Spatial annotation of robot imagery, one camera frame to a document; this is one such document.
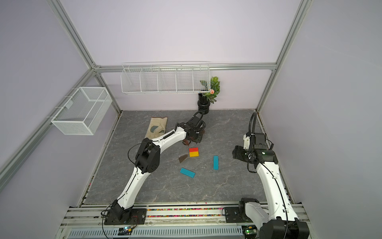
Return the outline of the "reddish brown triangle block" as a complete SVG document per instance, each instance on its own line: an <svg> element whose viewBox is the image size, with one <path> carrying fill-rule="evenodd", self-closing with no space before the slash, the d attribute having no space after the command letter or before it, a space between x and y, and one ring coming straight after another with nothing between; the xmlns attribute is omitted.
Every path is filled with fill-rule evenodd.
<svg viewBox="0 0 382 239"><path fill-rule="evenodd" d="M188 145L190 145L190 141L188 141L188 140L186 140L186 139L184 139L183 141L182 141L182 143L183 143L183 145L186 145L186 146L188 146Z"/></svg>

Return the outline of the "red rectangular block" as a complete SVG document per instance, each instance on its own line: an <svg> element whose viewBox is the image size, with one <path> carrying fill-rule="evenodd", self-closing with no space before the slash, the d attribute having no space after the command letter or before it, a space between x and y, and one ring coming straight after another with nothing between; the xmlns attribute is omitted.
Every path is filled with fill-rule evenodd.
<svg viewBox="0 0 382 239"><path fill-rule="evenodd" d="M199 151L199 149L197 147L189 149L189 152L198 152L198 151Z"/></svg>

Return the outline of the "yellow rectangular block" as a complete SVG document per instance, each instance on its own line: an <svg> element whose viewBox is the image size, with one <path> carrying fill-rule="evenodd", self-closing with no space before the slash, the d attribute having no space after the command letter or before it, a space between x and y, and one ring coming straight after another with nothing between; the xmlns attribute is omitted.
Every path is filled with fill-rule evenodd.
<svg viewBox="0 0 382 239"><path fill-rule="evenodd" d="M199 152L198 151L189 152L189 156L190 157L199 157Z"/></svg>

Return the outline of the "dark brown triangle block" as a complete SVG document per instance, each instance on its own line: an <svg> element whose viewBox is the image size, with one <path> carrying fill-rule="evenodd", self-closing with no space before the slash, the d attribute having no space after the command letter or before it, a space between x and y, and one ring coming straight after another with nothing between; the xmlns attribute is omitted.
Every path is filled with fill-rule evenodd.
<svg viewBox="0 0 382 239"><path fill-rule="evenodd" d="M182 163L182 162L185 161L187 158L188 158L188 155L187 155L187 154L184 154L184 155L180 156L180 157L179 157L179 163Z"/></svg>

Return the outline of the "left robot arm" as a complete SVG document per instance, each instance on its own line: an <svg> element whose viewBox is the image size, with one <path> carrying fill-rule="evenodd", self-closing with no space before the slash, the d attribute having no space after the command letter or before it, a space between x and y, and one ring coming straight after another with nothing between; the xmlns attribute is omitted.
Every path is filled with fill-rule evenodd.
<svg viewBox="0 0 382 239"><path fill-rule="evenodd" d="M204 113L198 111L187 122L177 123L174 129L168 133L154 139L145 138L139 144L133 162L132 175L120 196L113 201L108 216L114 215L121 222L125 222L131 217L137 194L147 177L159 167L161 153L185 139L195 143L201 142L203 131L206 128L203 116Z"/></svg>

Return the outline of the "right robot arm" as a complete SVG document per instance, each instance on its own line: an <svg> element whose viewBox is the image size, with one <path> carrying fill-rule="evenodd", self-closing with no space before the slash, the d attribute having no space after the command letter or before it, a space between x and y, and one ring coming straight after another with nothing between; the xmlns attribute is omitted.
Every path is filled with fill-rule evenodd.
<svg viewBox="0 0 382 239"><path fill-rule="evenodd" d="M248 132L243 136L244 145L237 145L233 158L254 165L250 173L259 175L266 195L268 210L265 211L255 199L242 198L239 202L240 216L251 220L258 239L307 239L310 231L306 222L300 221L288 198L281 179L277 156L267 148L264 133Z"/></svg>

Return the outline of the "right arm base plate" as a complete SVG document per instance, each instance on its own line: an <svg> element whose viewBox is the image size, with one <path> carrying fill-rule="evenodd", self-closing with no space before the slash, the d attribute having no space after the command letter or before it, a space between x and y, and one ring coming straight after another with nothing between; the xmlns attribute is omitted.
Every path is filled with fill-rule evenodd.
<svg viewBox="0 0 382 239"><path fill-rule="evenodd" d="M241 207L224 207L222 212L227 223L244 223L248 221Z"/></svg>

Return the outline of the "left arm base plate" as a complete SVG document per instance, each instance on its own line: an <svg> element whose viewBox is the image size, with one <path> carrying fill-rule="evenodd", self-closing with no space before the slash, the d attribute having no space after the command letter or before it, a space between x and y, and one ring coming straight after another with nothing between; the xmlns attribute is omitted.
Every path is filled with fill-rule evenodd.
<svg viewBox="0 0 382 239"><path fill-rule="evenodd" d="M146 209L128 210L109 209L104 219L105 225L143 225L147 216Z"/></svg>

